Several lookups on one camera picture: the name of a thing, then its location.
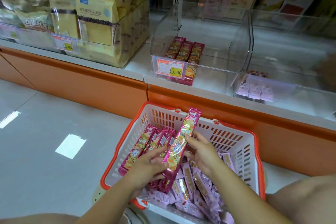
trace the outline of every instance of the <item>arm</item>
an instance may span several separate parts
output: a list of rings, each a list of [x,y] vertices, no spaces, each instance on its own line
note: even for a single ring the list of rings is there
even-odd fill
[[[130,199],[137,197],[150,181],[162,179],[167,165],[158,156],[162,147],[142,155],[127,174],[113,185],[76,224],[117,224]]]
[[[219,158],[210,141],[200,133],[194,132],[197,140],[186,136],[195,154],[186,151],[185,156],[194,160],[200,170],[215,184],[225,205],[239,224],[293,224],[262,200],[238,175]]]

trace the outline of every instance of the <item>basket rim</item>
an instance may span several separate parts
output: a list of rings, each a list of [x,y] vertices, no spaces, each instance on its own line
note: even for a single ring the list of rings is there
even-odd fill
[[[149,104],[157,106],[157,107],[165,108],[165,109],[168,109],[168,110],[176,110],[176,108],[173,108],[173,107],[170,107],[170,106],[166,106],[166,105],[162,105],[162,104],[152,103],[152,102],[149,102],[149,101],[146,101],[142,105],[142,107],[140,108],[140,110],[139,110],[138,114],[136,115],[136,117],[133,120],[131,120],[131,122],[128,124],[127,128],[125,129],[124,133],[120,137],[120,140],[119,140],[117,146],[115,147],[113,158],[110,161],[109,165],[107,166],[106,170],[104,171],[104,173],[103,173],[103,175],[102,175],[102,177],[100,179],[100,186],[103,189],[108,190],[110,188],[109,185],[105,184],[105,179],[106,179],[108,173],[110,172],[110,170],[111,170],[114,162],[116,161],[116,159],[118,157],[119,150],[120,150],[122,144],[124,143],[124,141],[125,141],[128,133],[130,132],[133,124],[140,118],[140,115],[141,115],[142,111],[144,110],[145,106],[149,105]],[[237,130],[240,130],[240,131],[243,131],[243,132],[246,132],[246,133],[249,133],[249,134],[253,135],[253,137],[254,137],[254,155],[255,155],[255,158],[256,158],[256,161],[257,161],[257,165],[258,165],[258,188],[259,188],[259,196],[263,200],[266,200],[264,169],[263,169],[263,164],[262,164],[260,156],[259,156],[259,139],[258,139],[257,135],[254,132],[252,132],[252,131],[250,131],[248,129],[241,128],[241,127],[238,127],[238,126],[235,126],[235,125],[232,125],[232,124],[228,124],[228,123],[222,122],[220,120],[218,120],[218,122],[221,123],[223,126],[226,126],[226,127],[229,127],[229,128],[233,128],[233,129],[237,129]]]

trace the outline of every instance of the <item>right hand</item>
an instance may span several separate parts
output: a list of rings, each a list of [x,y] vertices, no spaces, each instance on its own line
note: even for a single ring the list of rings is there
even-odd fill
[[[196,149],[196,152],[193,153],[194,150],[187,147],[184,156],[195,161],[202,173],[211,179],[213,173],[216,170],[218,171],[217,168],[220,167],[223,161],[210,141],[196,131],[193,132],[193,135],[196,139],[188,135],[185,136],[185,139],[188,144]]]

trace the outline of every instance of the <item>forearm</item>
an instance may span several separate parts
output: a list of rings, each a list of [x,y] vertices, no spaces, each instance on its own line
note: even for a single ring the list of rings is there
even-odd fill
[[[213,171],[212,182],[236,223],[292,224],[284,215],[262,200],[224,162]]]
[[[133,191],[123,179],[113,185],[76,224],[117,224]]]

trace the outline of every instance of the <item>yellow price sticker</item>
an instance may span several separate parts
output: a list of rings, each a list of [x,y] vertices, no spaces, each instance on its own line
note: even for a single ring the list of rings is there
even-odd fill
[[[170,75],[171,76],[174,76],[174,77],[179,77],[181,78],[182,77],[182,69],[180,68],[176,68],[176,67],[172,67],[170,69]]]
[[[65,44],[64,44],[64,47],[65,47],[65,49],[67,49],[68,51],[72,51],[72,52],[73,52],[72,44],[67,44],[67,43],[65,43]]]
[[[10,36],[12,38],[18,39],[18,35],[14,31],[10,31]]]

